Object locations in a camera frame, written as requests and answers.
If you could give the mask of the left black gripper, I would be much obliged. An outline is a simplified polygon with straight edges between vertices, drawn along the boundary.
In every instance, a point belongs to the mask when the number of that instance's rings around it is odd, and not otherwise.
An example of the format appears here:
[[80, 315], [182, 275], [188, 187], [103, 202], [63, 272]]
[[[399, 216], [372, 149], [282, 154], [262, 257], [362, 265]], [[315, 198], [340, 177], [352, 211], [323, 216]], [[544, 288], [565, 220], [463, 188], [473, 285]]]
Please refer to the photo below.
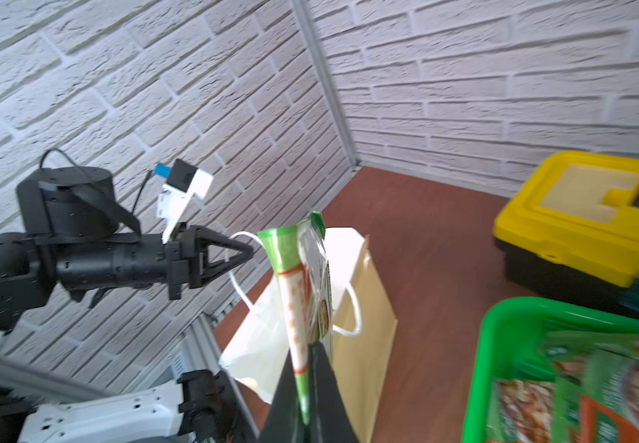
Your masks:
[[[233, 250], [236, 256], [210, 262], [208, 249]], [[206, 287], [253, 258], [253, 247], [201, 225], [184, 226], [165, 244], [166, 283], [170, 301], [181, 299], [182, 286]]]

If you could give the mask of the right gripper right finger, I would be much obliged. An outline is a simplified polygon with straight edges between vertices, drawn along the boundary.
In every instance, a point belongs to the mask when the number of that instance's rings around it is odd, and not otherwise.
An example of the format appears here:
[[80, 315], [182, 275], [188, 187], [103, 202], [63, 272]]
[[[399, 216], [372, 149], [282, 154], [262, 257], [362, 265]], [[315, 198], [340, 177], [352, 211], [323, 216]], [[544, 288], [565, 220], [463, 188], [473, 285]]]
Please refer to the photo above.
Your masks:
[[310, 424], [311, 443], [358, 443], [350, 423], [339, 386], [321, 343], [310, 345]]

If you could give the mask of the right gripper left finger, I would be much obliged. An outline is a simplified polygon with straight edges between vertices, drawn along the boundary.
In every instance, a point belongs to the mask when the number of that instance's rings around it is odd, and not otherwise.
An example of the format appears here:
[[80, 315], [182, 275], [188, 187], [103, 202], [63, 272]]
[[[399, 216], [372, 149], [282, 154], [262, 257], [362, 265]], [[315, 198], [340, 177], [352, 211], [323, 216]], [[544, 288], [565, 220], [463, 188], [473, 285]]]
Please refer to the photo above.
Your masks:
[[304, 424], [291, 356], [287, 354], [271, 409], [260, 431], [260, 443], [308, 442], [310, 429]]

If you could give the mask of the brown paper bag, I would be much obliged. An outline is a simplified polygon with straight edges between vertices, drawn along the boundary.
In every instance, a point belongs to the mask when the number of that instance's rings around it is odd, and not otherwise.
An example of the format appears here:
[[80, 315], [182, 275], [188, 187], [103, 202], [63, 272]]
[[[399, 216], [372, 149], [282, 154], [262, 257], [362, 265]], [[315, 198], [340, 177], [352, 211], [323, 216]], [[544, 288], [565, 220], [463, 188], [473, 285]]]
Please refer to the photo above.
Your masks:
[[[332, 288], [332, 368], [348, 419], [361, 442], [371, 441], [398, 319], [369, 250], [369, 238], [350, 227], [327, 229], [324, 240]], [[288, 352], [276, 282], [258, 300], [219, 363], [230, 376], [271, 402]]]

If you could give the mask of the green pizza picture packet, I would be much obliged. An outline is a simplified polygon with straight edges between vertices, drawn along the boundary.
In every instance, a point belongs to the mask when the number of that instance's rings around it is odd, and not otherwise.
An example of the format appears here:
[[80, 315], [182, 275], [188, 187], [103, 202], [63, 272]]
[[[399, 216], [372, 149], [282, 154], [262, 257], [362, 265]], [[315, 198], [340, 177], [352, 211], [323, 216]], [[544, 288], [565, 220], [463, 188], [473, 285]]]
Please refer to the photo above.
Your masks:
[[299, 410], [310, 423], [310, 346], [332, 346], [332, 289], [320, 212], [294, 225], [258, 233], [273, 268], [286, 323]]

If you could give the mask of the green brown food packet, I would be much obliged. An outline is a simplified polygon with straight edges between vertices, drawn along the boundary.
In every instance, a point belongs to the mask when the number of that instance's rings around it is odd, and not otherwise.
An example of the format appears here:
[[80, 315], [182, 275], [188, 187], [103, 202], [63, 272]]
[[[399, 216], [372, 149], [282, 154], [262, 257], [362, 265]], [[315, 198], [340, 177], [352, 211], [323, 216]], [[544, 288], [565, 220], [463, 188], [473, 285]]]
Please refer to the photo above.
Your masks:
[[494, 378], [487, 408], [487, 442], [552, 441], [553, 383]]

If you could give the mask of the yellow green condiment packet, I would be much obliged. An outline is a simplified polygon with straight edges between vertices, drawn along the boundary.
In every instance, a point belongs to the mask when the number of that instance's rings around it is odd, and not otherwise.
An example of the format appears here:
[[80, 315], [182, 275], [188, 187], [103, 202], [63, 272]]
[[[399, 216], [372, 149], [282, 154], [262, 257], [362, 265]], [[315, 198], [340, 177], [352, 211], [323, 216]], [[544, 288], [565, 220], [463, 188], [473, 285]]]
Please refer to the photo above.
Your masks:
[[543, 351], [557, 374], [554, 442], [639, 442], [639, 334], [561, 330]]

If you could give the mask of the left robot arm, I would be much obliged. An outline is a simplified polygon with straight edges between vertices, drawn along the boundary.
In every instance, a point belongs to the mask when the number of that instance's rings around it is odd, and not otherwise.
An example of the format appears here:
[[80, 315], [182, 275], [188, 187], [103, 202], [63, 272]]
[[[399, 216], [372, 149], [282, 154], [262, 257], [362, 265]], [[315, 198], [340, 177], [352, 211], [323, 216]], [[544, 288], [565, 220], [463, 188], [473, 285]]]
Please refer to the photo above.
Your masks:
[[[187, 162], [157, 165], [164, 178], [160, 234], [146, 234], [115, 197], [102, 168], [39, 166], [16, 188], [24, 230], [0, 234], [0, 349], [22, 314], [46, 306], [57, 286], [97, 305], [118, 288], [164, 285], [172, 301], [253, 257], [250, 245], [181, 221], [212, 177]], [[254, 442], [259, 431], [223, 370], [186, 372], [161, 385], [88, 402], [43, 403], [0, 388], [0, 442], [133, 442], [190, 435]]]

